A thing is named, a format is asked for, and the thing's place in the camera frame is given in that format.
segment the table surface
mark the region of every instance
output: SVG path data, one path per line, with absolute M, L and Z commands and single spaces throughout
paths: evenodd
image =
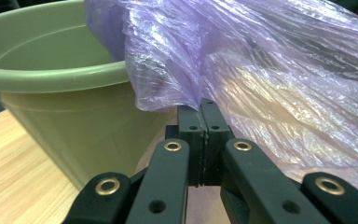
M 7 112 L 0 113 L 0 223 L 61 223 L 78 190 Z

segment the green plastic bucket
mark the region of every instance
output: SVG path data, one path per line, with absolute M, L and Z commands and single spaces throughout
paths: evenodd
M 134 105 L 124 62 L 90 33 L 83 1 L 0 14 L 0 102 L 79 188 L 133 175 L 172 113 Z

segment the purple plastic bag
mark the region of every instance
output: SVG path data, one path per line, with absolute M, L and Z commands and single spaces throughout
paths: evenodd
M 325 169 L 358 187 L 358 16 L 324 0 L 86 7 L 112 54 L 110 46 L 125 46 L 118 54 L 140 109 L 214 99 L 235 134 L 257 142 L 287 175 Z

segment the bucket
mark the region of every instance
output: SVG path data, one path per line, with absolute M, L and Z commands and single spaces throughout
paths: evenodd
M 173 113 L 140 111 L 124 62 L 86 26 L 83 1 L 0 14 L 0 102 L 79 189 L 133 175 Z

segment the brass grommet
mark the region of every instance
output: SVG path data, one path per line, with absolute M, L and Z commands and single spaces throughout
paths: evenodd
M 103 189 L 103 184 L 106 183 L 113 183 L 113 187 L 110 189 Z M 118 181 L 117 178 L 113 177 L 113 178 L 102 179 L 100 183 L 98 183 L 97 187 L 95 187 L 95 191 L 99 195 L 111 195 L 115 193 L 119 188 L 120 188 L 120 181 Z
M 318 177 L 315 180 L 316 186 L 324 192 L 334 194 L 334 195 L 342 195 L 345 193 L 345 189 L 335 180 L 327 178 L 327 177 Z M 325 185 L 325 183 L 331 184 L 334 188 L 330 188 Z
M 237 150 L 241 150 L 241 151 L 248 151 L 248 150 L 252 149 L 252 145 L 250 145 L 249 143 L 246 143 L 246 142 L 236 142 L 236 143 L 234 143 L 234 147 Z
M 177 151 L 182 148 L 182 145 L 178 142 L 169 142 L 165 144 L 164 147 L 169 151 Z

